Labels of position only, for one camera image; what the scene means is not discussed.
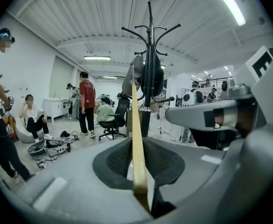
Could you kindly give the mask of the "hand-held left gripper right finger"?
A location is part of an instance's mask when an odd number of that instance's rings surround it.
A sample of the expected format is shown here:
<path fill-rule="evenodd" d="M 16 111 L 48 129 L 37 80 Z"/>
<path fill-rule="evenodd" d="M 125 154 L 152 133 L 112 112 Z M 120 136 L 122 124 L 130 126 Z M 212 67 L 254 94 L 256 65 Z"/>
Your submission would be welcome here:
<path fill-rule="evenodd" d="M 171 184 L 154 189 L 152 217 L 140 224 L 273 223 L 273 128 L 235 140 L 224 151 L 175 146 L 145 138 L 170 164 L 167 176 L 183 164 Z"/>

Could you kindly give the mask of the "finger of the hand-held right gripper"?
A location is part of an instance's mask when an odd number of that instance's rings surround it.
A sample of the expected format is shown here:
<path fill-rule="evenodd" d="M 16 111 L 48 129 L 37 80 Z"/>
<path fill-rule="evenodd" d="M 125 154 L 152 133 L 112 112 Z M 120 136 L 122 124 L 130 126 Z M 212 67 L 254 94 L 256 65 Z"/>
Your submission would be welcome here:
<path fill-rule="evenodd" d="M 166 120 L 187 128 L 235 128 L 238 119 L 238 106 L 252 94 L 222 99 L 213 102 L 168 108 Z"/>

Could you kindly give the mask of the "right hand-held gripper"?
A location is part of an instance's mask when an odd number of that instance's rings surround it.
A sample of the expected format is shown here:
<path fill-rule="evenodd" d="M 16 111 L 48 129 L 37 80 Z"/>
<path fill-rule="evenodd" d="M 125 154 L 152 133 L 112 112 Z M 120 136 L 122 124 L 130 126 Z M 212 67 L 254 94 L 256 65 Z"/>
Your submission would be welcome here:
<path fill-rule="evenodd" d="M 235 128 L 190 129 L 196 144 L 212 150 L 223 150 L 236 139 L 236 132 L 246 137 L 255 129 L 273 124 L 273 55 L 262 46 L 233 77 L 230 97 L 252 94 L 238 106 Z"/>

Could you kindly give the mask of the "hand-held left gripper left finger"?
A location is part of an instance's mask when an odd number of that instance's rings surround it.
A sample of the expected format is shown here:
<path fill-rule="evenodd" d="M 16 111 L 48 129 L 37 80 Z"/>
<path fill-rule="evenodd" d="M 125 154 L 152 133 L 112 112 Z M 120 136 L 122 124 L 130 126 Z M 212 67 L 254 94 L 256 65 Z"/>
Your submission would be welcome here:
<path fill-rule="evenodd" d="M 144 223 L 153 218 L 130 189 L 113 189 L 93 170 L 97 155 L 129 138 L 104 142 L 66 154 L 31 178 L 17 196 L 38 214 L 68 223 Z"/>

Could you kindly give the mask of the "wooden stick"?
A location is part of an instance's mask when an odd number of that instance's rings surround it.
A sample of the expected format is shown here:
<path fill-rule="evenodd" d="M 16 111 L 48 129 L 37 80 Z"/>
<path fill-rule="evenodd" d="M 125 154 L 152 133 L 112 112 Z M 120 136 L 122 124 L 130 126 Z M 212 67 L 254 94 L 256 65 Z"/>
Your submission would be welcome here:
<path fill-rule="evenodd" d="M 147 174 L 143 141 L 140 127 L 138 98 L 136 85 L 132 85 L 132 111 L 133 111 L 133 130 L 132 130 L 132 161 L 133 161 L 133 195 L 140 205 L 150 211 L 148 204 Z"/>

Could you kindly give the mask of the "white round backpack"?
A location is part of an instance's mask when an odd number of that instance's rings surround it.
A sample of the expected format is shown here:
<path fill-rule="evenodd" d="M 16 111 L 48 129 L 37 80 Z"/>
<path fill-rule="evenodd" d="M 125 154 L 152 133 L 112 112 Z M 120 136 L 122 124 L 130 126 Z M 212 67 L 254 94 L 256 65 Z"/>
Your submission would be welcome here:
<path fill-rule="evenodd" d="M 189 106 L 197 104 L 196 101 L 196 92 L 188 91 L 184 94 L 182 99 L 182 106 Z"/>

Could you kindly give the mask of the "black hanging bag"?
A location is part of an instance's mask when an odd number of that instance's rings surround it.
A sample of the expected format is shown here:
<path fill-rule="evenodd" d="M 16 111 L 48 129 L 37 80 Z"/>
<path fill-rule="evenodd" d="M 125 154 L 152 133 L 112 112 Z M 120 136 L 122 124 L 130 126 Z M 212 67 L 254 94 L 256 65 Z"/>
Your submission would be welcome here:
<path fill-rule="evenodd" d="M 146 74 L 146 65 L 143 68 L 143 74 L 141 79 L 141 91 L 144 93 L 144 78 Z M 161 94 L 164 84 L 164 71 L 161 68 L 160 59 L 155 55 L 155 69 L 154 69 L 154 85 L 153 85 L 153 96 L 157 97 Z"/>

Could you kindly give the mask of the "grey open equipment case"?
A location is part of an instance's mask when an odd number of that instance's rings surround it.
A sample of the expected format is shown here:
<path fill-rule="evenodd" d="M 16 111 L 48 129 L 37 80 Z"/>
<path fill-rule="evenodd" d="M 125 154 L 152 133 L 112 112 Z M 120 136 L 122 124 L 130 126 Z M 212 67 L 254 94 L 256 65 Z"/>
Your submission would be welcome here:
<path fill-rule="evenodd" d="M 59 140 L 41 140 L 28 148 L 28 154 L 31 156 L 46 154 L 48 156 L 57 156 L 71 151 L 70 143 Z"/>

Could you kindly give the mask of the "brown wooden desk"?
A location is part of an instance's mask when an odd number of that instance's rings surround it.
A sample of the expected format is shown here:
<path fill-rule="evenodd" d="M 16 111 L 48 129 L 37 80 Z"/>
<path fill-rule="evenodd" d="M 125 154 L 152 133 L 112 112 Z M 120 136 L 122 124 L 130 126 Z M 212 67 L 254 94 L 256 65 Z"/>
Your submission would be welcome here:
<path fill-rule="evenodd" d="M 128 110 L 126 112 L 126 137 L 129 137 L 132 134 L 133 124 L 133 111 Z"/>

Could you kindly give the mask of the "black office chair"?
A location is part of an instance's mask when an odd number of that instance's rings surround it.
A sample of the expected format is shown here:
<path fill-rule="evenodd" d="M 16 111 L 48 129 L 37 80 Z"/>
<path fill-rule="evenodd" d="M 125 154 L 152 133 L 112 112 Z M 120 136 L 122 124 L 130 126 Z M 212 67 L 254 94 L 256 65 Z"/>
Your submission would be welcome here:
<path fill-rule="evenodd" d="M 111 122 L 98 122 L 99 125 L 104 129 L 104 133 L 98 137 L 98 140 L 101 141 L 102 137 L 111 135 L 114 140 L 114 135 L 122 136 L 126 138 L 126 135 L 119 132 L 120 127 L 124 127 L 126 125 L 126 112 L 129 107 L 129 99 L 120 98 L 118 101 L 118 106 L 116 111 L 114 112 L 114 120 Z"/>

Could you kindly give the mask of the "grey hanging bag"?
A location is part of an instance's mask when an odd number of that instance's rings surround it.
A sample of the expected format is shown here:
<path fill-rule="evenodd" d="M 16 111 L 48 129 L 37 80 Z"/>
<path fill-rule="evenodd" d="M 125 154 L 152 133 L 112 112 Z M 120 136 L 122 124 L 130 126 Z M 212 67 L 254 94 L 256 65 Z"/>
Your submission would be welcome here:
<path fill-rule="evenodd" d="M 132 85 L 135 84 L 137 90 L 140 88 L 144 69 L 143 56 L 136 56 L 131 62 L 128 72 L 122 84 L 122 91 L 127 95 L 132 95 Z"/>

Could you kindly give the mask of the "green garment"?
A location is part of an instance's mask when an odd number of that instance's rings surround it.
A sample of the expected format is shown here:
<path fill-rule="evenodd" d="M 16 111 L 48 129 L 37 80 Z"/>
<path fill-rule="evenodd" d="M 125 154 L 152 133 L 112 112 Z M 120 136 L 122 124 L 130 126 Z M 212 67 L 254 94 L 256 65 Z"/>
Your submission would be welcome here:
<path fill-rule="evenodd" d="M 114 120 L 114 111 L 108 104 L 100 105 L 97 108 L 97 122 L 111 122 Z"/>

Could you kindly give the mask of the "grey beanbag seat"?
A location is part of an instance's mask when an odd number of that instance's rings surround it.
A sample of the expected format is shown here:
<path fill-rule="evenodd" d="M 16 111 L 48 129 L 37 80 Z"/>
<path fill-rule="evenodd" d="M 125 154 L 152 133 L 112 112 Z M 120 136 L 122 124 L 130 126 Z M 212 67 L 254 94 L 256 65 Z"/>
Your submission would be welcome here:
<path fill-rule="evenodd" d="M 31 132 L 29 132 L 25 127 L 24 118 L 16 118 L 15 130 L 18 139 L 23 143 L 34 143 L 35 139 Z"/>

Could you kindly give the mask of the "white cabinet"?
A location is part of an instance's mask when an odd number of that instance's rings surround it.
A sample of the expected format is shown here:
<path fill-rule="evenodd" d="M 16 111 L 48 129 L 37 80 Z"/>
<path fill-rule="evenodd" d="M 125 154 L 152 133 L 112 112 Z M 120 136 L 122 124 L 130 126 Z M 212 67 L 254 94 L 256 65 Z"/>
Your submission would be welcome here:
<path fill-rule="evenodd" d="M 55 118 L 68 115 L 70 107 L 68 101 L 68 99 L 63 98 L 45 98 L 43 100 L 42 108 L 51 118 L 52 123 L 54 123 Z"/>

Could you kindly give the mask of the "black coat rack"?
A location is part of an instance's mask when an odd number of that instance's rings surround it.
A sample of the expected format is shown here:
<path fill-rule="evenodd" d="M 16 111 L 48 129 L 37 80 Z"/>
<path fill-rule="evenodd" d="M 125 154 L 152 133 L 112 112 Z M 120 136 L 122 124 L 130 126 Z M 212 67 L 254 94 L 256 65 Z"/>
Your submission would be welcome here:
<path fill-rule="evenodd" d="M 181 24 L 177 24 L 174 27 L 167 29 L 164 27 L 157 26 L 155 27 L 153 24 L 153 16 L 152 16 L 152 8 L 151 2 L 148 2 L 148 10 L 149 10 L 149 26 L 140 25 L 136 26 L 135 28 L 146 28 L 147 29 L 147 39 L 144 39 L 143 36 L 140 34 L 133 32 L 125 27 L 122 27 L 122 30 L 125 30 L 137 37 L 139 37 L 146 45 L 146 50 L 143 52 L 136 52 L 136 55 L 143 55 L 146 54 L 146 74 L 145 74 L 145 82 L 144 82 L 144 93 L 139 98 L 139 100 L 144 99 L 144 109 L 142 114 L 142 121 L 140 123 L 141 127 L 141 134 L 143 137 L 147 137 L 149 131 L 149 122 L 150 122 L 150 115 L 149 115 L 149 108 L 150 108 L 150 101 L 155 100 L 153 96 L 153 85 L 154 85 L 154 69 L 155 69 L 155 55 L 162 55 L 167 56 L 167 53 L 161 53 L 157 50 L 156 46 L 159 40 L 167 35 L 169 32 L 181 27 Z"/>

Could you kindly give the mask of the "ceiling tube light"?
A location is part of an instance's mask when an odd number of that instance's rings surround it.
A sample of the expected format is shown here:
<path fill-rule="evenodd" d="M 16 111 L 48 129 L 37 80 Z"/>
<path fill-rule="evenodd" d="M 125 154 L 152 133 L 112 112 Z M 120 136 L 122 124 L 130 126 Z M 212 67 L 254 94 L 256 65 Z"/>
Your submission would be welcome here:
<path fill-rule="evenodd" d="M 246 24 L 246 20 L 237 5 L 235 0 L 223 0 L 226 6 L 229 8 L 230 12 L 232 13 L 234 19 L 236 20 L 238 26 L 243 26 Z"/>
<path fill-rule="evenodd" d="M 110 56 L 84 56 L 86 61 L 110 61 Z"/>

